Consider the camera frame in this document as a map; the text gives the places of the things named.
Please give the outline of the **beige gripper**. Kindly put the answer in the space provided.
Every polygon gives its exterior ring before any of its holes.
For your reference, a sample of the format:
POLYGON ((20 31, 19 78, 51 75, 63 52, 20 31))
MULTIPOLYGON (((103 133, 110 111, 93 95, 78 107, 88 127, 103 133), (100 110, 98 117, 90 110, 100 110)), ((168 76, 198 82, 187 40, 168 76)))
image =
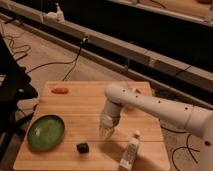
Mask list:
POLYGON ((115 131, 113 122, 101 122, 99 126, 99 136, 101 139, 109 139, 115 131))

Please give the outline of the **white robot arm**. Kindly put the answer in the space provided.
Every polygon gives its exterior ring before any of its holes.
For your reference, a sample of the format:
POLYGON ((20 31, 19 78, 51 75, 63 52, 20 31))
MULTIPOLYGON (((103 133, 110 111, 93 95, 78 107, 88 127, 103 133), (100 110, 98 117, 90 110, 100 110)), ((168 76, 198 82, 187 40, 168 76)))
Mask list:
POLYGON ((124 106, 136 107, 202 139, 197 171, 213 171, 213 110, 199 106, 144 96, 127 83, 111 83, 105 88, 105 105, 100 115, 99 135, 110 137, 119 124, 124 106))

